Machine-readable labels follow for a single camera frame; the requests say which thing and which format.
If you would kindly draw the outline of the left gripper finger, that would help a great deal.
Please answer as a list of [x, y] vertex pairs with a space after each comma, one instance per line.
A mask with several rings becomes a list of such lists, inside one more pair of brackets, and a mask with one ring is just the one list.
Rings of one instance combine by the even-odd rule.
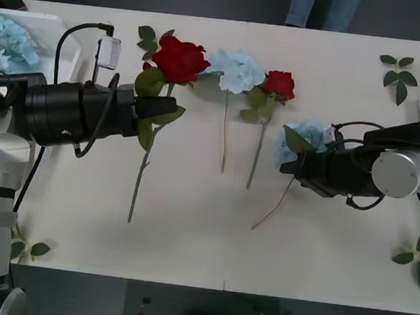
[[150, 119], [178, 110], [176, 99], [166, 96], [135, 97], [134, 107], [138, 119]]

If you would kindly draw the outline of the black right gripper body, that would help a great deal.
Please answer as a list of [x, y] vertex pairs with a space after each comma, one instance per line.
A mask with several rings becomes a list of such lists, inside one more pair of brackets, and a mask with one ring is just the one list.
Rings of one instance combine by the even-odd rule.
[[294, 177], [302, 187], [312, 190], [323, 198], [339, 195], [334, 190], [327, 175], [326, 160], [323, 153], [313, 151], [298, 154]]

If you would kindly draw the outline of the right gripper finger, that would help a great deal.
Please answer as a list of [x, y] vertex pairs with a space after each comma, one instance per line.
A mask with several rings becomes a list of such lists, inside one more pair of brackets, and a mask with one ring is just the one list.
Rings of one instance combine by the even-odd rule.
[[280, 172], [286, 175], [302, 177], [303, 167], [304, 167], [304, 161], [298, 159], [298, 160], [294, 160], [289, 163], [283, 163], [282, 165], [280, 165]]

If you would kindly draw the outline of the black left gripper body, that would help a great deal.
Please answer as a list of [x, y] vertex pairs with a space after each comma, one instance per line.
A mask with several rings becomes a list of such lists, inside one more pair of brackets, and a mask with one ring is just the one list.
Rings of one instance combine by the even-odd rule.
[[[81, 109], [84, 113], [87, 137], [94, 133], [110, 93], [109, 88], [94, 85], [90, 81], [83, 85]], [[105, 138], [117, 134], [135, 137], [138, 135], [136, 118], [134, 86], [131, 83], [123, 83], [117, 87], [97, 137]]]

